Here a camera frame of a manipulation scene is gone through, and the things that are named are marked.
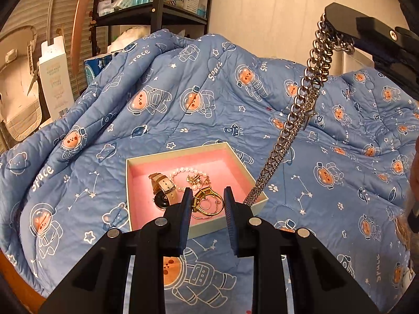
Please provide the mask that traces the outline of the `right human hand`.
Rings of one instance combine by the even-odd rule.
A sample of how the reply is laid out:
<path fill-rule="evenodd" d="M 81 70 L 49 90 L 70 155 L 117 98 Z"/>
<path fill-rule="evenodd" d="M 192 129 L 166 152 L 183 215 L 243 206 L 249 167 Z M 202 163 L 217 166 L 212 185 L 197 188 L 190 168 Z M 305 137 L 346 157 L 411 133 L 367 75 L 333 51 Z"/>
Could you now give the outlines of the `right human hand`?
<path fill-rule="evenodd" d="M 410 167 L 410 189 L 416 201 L 419 201 L 419 138 L 415 142 L 415 155 Z"/>

